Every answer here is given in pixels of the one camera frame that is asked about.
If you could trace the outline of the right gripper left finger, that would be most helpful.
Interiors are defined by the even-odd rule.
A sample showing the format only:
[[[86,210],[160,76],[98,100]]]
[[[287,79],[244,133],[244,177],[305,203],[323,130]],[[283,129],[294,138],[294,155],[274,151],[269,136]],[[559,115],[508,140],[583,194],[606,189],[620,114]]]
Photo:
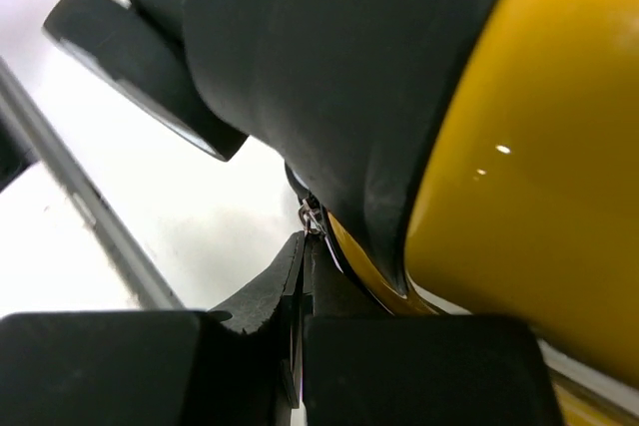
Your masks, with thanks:
[[[5,425],[287,425],[300,404],[294,295],[305,237],[211,311],[15,313]]]

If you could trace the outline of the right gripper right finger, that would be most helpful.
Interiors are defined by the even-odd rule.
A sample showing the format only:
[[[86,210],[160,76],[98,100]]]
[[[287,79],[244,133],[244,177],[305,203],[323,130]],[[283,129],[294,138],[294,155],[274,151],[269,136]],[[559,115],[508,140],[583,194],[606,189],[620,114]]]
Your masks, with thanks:
[[[559,425],[540,348],[499,315],[392,316],[305,253],[303,402],[311,425]]]

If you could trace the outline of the yellow cartoon suitcase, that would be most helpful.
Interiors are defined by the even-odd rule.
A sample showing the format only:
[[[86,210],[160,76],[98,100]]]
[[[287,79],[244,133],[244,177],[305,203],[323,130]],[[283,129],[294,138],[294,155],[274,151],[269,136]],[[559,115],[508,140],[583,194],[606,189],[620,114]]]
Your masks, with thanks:
[[[638,0],[60,0],[44,30],[220,160],[280,154],[305,253],[392,316],[499,315],[559,425],[638,421]]]

